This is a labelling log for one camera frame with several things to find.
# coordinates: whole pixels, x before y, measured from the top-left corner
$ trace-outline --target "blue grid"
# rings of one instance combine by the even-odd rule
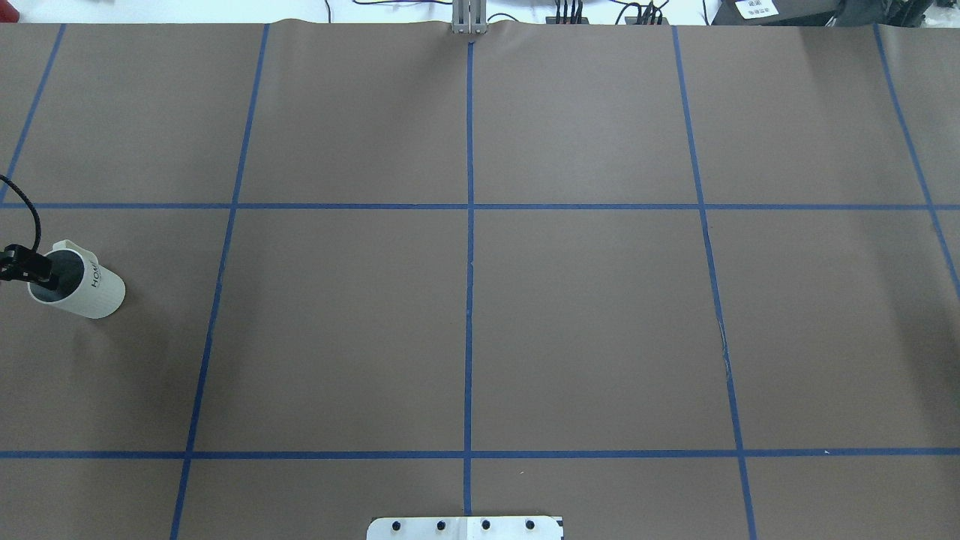
[[[66,25],[60,25],[50,56],[37,86],[36,95],[31,104],[24,122],[20,137],[13,152],[8,176],[13,177],[16,163],[26,143],[30,126],[33,123],[36,109],[40,103],[43,89],[46,86],[50,72],[54,66],[57,53]],[[194,399],[193,411],[190,419],[190,428],[183,452],[124,452],[124,451],[0,451],[0,459],[160,459],[182,461],[180,487],[178,490],[173,523],[171,524],[170,538],[176,539],[180,530],[180,518],[186,497],[189,481],[190,466],[193,460],[218,459],[313,459],[313,460],[375,460],[375,459],[456,459],[464,464],[464,510],[467,515],[471,511],[470,475],[473,459],[643,459],[643,458],[735,458],[737,459],[743,492],[744,510],[748,524],[748,531],[752,539],[756,538],[756,523],[750,493],[750,482],[746,458],[766,457],[840,457],[840,456],[894,456],[894,455],[960,455],[960,448],[803,448],[803,449],[750,449],[743,443],[740,431],[739,415],[736,405],[736,391],[731,368],[730,351],[727,345],[727,336],[723,318],[723,307],[717,272],[713,261],[712,244],[709,237],[708,212],[715,210],[884,210],[884,211],[926,211],[930,215],[936,231],[943,256],[945,258],[950,277],[953,281],[957,297],[960,298],[960,279],[947,245],[946,237],[940,226],[938,211],[957,211],[960,205],[937,205],[933,202],[926,184],[924,172],[917,156],[913,139],[910,135],[906,120],[900,108],[900,101],[893,83],[890,68],[887,63],[886,52],[879,27],[874,26],[876,46],[879,54],[890,98],[900,127],[904,142],[910,154],[917,175],[917,181],[924,194],[923,205],[844,205],[844,204],[712,204],[704,198],[704,190],[700,175],[699,161],[697,160],[696,143],[693,134],[693,124],[690,118],[690,108],[687,99],[686,83],[684,80],[683,59],[681,54],[680,36],[676,27],[672,28],[674,52],[676,55],[677,74],[680,93],[684,108],[687,142],[690,153],[690,163],[697,193],[696,204],[482,204],[475,203],[473,192],[473,58],[474,43],[467,45],[467,181],[468,202],[464,204],[326,204],[326,203],[240,203],[240,189],[243,182],[244,166],[247,150],[250,143],[252,122],[256,109],[257,92],[260,76],[266,54],[270,25],[264,25],[257,56],[256,72],[253,79],[250,105],[248,108],[247,123],[244,130],[240,157],[237,164],[236,180],[230,203],[38,203],[39,209],[229,209],[227,231],[224,238],[224,247],[221,253],[220,266],[217,274],[216,287],[204,343],[204,354],[198,375],[197,390]],[[19,209],[19,203],[4,203],[7,188],[0,189],[0,209]],[[465,313],[465,400],[464,400],[464,449],[461,451],[400,451],[400,452],[196,452],[194,444],[197,435],[197,426],[200,421],[201,404],[204,395],[206,373],[209,365],[210,352],[213,346],[213,333],[216,326],[220,297],[223,289],[223,276],[227,265],[233,224],[237,210],[256,209],[418,209],[418,210],[465,210],[468,219],[467,241],[467,277],[466,277],[466,313]],[[704,238],[710,287],[713,295],[714,309],[719,325],[723,358],[727,368],[727,390],[732,417],[732,430],[735,449],[721,450],[626,450],[626,451],[475,451],[472,448],[472,307],[473,307],[473,236],[474,213],[484,210],[690,210],[700,215],[701,228]]]

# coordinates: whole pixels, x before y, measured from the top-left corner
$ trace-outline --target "white mug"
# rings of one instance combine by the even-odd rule
[[[28,283],[34,300],[88,319],[102,319],[123,304],[127,286],[119,276],[100,265],[97,256],[71,242],[61,240],[46,254],[53,261],[53,273],[60,278],[56,290]]]

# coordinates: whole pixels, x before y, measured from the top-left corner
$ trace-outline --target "white label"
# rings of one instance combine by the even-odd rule
[[[758,19],[780,14],[777,11],[777,6],[774,6],[774,0],[740,0],[736,3],[736,8],[745,19]]]

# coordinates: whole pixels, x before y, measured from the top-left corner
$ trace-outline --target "white bracket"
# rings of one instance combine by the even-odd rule
[[[367,540],[564,540],[564,520],[549,516],[380,518]]]
[[[485,34],[487,0],[453,0],[453,33]]]

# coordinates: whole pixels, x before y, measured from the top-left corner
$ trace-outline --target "red object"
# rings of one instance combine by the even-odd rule
[[[0,0],[0,22],[16,22],[20,20],[20,12],[10,5],[8,0]]]

